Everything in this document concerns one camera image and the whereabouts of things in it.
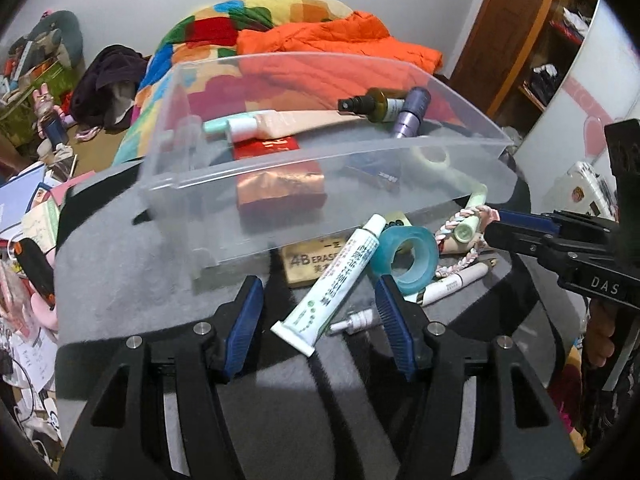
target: tape roll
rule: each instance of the tape roll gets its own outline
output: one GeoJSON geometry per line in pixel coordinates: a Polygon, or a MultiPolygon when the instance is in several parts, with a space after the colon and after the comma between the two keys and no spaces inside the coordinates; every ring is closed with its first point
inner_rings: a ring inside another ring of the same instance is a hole
{"type": "Polygon", "coordinates": [[[377,278],[392,274],[391,265],[400,246],[410,242],[414,264],[401,276],[394,276],[398,289],[405,296],[415,294],[431,283],[438,266],[438,245],[431,231],[424,227],[392,226],[380,235],[380,246],[371,258],[371,270],[377,278]]]}

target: stuffed toy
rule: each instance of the stuffed toy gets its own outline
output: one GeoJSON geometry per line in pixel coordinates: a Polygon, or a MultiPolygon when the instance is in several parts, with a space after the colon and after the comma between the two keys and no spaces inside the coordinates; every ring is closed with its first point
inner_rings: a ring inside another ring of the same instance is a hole
{"type": "Polygon", "coordinates": [[[41,139],[45,138],[45,134],[42,131],[42,120],[50,112],[56,112],[60,116],[60,120],[65,122],[65,113],[62,111],[55,102],[53,96],[49,93],[49,87],[46,83],[43,83],[40,90],[37,88],[33,91],[33,108],[38,118],[38,135],[41,139]]]}

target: human hand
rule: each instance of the human hand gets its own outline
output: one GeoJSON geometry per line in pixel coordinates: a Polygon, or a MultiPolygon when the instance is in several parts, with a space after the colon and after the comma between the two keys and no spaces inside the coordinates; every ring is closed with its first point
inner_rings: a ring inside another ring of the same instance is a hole
{"type": "Polygon", "coordinates": [[[615,312],[598,299],[591,300],[589,310],[591,318],[587,323],[587,333],[584,336],[584,350],[587,352],[589,362],[600,368],[615,351],[615,346],[610,339],[616,330],[615,312]]]}

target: lotion tube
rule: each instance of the lotion tube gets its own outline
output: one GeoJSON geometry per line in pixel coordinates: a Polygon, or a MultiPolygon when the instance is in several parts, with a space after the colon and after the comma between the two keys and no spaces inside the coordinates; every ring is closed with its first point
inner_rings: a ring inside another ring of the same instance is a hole
{"type": "Polygon", "coordinates": [[[227,130],[226,122],[229,119],[242,119],[247,117],[255,117],[257,114],[266,114],[275,110],[256,110],[255,112],[240,112],[239,114],[219,117],[202,123],[203,131],[208,135],[224,135],[227,130]]]}
{"type": "Polygon", "coordinates": [[[271,331],[310,357],[322,331],[378,248],[385,224],[383,216],[373,215],[361,229],[356,229],[298,306],[287,319],[277,321],[271,331]]]}
{"type": "Polygon", "coordinates": [[[334,110],[265,112],[253,117],[229,119],[226,138],[232,144],[249,139],[281,139],[316,128],[362,120],[364,118],[360,116],[343,115],[334,110]]]}

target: floor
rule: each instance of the floor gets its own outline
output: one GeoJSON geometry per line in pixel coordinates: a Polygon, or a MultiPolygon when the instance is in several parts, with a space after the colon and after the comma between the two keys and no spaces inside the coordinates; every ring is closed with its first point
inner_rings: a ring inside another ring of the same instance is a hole
{"type": "Polygon", "coordinates": [[[113,157],[118,151],[120,141],[127,131],[123,130],[112,134],[102,130],[93,139],[87,142],[78,142],[74,138],[77,128],[74,126],[68,131],[69,144],[73,147],[74,153],[78,155],[78,164],[74,175],[78,176],[91,170],[97,173],[110,167],[113,157]]]}

